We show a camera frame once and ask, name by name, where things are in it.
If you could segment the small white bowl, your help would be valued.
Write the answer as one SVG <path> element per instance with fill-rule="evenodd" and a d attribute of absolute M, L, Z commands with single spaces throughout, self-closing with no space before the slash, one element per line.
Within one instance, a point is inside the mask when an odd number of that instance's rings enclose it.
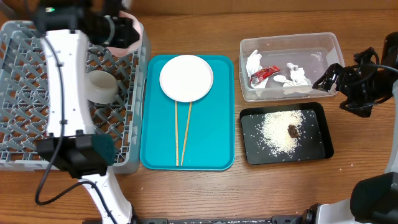
<path fill-rule="evenodd" d="M 128 54 L 135 52 L 142 44 L 143 39 L 143 30 L 140 25 L 140 22 L 137 20 L 135 16 L 128 12 L 120 11 L 120 17 L 125 17 L 132 20 L 131 31 L 129 37 L 132 37 L 134 43 L 129 44 L 126 48 L 117 48 L 117 47 L 108 47 L 108 50 L 117 57 L 124 57 Z"/>

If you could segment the white napkin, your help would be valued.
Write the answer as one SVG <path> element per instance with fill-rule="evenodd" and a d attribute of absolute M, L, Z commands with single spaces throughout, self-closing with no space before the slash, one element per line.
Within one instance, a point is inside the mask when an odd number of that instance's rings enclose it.
<path fill-rule="evenodd" d="M 291 62 L 287 63 L 287 68 L 290 69 L 290 78 L 283 75 L 276 75 L 273 77 L 274 81 L 282 83 L 283 92 L 285 95 L 293 93 L 307 94 L 311 92 L 311 81 L 305 76 L 305 71 L 302 67 Z"/>
<path fill-rule="evenodd" d="M 262 66 L 260 64 L 262 55 L 258 53 L 258 50 L 254 50 L 251 55 L 248 57 L 247 62 L 246 62 L 246 71 L 248 74 L 248 77 L 250 78 L 251 75 L 255 74 L 258 72 L 260 69 L 262 69 Z M 268 78 L 266 78 L 264 81 L 262 81 L 258 85 L 250 85 L 253 89 L 255 89 L 256 95 L 261 96 L 263 90 L 266 87 L 266 84 L 268 82 Z"/>

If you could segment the grey bowl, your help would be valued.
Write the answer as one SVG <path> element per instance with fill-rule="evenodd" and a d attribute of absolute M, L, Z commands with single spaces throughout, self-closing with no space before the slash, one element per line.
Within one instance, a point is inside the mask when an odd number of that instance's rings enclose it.
<path fill-rule="evenodd" d="M 110 104 L 118 94 L 117 80 L 108 72 L 94 70 L 85 75 L 86 98 L 98 104 Z"/>

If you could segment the white rice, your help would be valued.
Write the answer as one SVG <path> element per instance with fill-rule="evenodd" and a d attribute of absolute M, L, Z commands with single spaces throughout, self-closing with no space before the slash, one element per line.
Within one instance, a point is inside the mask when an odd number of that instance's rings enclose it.
<path fill-rule="evenodd" d="M 313 110 L 290 110 L 254 114 L 247 117 L 246 141 L 254 146 L 253 154 L 273 158 L 293 158 L 303 151 L 311 140 L 320 137 L 318 123 Z M 288 126 L 297 127 L 300 137 L 291 138 Z"/>

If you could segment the red snack wrapper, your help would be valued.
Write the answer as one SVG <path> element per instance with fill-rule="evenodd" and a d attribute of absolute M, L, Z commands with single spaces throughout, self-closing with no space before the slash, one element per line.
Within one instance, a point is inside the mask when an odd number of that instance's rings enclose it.
<path fill-rule="evenodd" d="M 275 73 L 280 72 L 282 69 L 276 65 L 265 67 L 255 72 L 250 76 L 250 84 L 253 86 L 261 84 L 265 79 L 269 78 Z"/>

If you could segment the brown food scrap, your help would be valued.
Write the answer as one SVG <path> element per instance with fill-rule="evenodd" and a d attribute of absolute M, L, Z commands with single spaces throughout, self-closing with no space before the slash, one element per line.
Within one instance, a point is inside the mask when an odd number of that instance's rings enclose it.
<path fill-rule="evenodd" d="M 290 124 L 288 126 L 288 133 L 291 138 L 299 138 L 300 137 L 300 133 L 299 133 L 297 127 L 292 124 Z"/>

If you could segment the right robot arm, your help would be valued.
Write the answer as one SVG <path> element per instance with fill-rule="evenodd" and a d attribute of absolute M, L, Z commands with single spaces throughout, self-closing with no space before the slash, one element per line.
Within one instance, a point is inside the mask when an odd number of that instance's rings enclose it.
<path fill-rule="evenodd" d="M 362 118 L 374 106 L 397 98 L 397 33 L 386 36 L 382 55 L 370 47 L 354 54 L 355 65 L 330 65 L 313 89 L 332 88 L 344 94 L 340 108 Z M 389 162 L 382 175 L 358 182 L 351 197 L 331 204 L 314 204 L 301 223 L 397 223 L 397 134 L 393 135 Z"/>

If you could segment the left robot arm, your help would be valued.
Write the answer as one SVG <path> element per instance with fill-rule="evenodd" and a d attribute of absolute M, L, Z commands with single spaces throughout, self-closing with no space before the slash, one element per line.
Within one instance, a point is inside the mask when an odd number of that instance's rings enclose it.
<path fill-rule="evenodd" d="M 84 186 L 103 223 L 135 223 L 134 209 L 113 171 L 113 139 L 95 131 L 86 96 L 86 57 L 90 44 L 137 49 L 143 34 L 122 1 L 41 1 L 32 20 L 47 61 L 50 112 L 47 137 L 36 142 L 49 167 L 68 172 Z"/>

